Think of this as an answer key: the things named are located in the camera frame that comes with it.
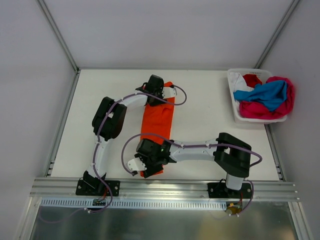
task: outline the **blue cloth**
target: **blue cloth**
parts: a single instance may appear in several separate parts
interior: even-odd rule
[[[236,91],[233,93],[234,99],[247,102],[258,102],[270,111],[276,110],[285,100],[287,100],[287,83],[283,80],[272,81],[266,84],[257,84],[253,91]]]

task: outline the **pile of clothes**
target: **pile of clothes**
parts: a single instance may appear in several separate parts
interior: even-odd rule
[[[265,84],[255,74],[231,72],[239,113],[249,119],[279,119],[294,108],[295,88],[288,78],[270,77]]]

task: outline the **orange-red fabric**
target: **orange-red fabric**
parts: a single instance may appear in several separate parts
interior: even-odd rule
[[[166,82],[165,87],[170,87],[173,83]],[[171,97],[166,99],[170,103],[175,103],[175,98]],[[171,133],[172,119],[174,116],[175,106],[168,103],[160,104],[158,106],[150,106],[147,104],[144,109],[141,133],[153,133],[159,134],[164,138],[169,139]],[[142,135],[140,139],[150,139],[158,144],[162,144],[163,140],[156,136]]]

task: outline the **dark red cloth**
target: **dark red cloth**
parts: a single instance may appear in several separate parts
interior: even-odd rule
[[[255,74],[246,74],[243,76],[245,83],[250,88],[255,88],[257,84],[262,85],[262,81]]]
[[[270,77],[266,83],[283,80],[286,81],[286,100],[275,110],[269,111],[263,104],[254,101],[240,102],[239,111],[242,117],[248,119],[279,119],[287,115],[294,108],[295,87],[288,78],[280,76]]]

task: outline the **perforated metal strip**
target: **perforated metal strip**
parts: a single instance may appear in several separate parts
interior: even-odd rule
[[[101,208],[94,206],[94,198],[43,197],[41,206],[66,208]],[[109,206],[114,209],[181,209],[181,210],[223,210],[227,209],[225,201],[214,200],[139,200],[114,199]]]

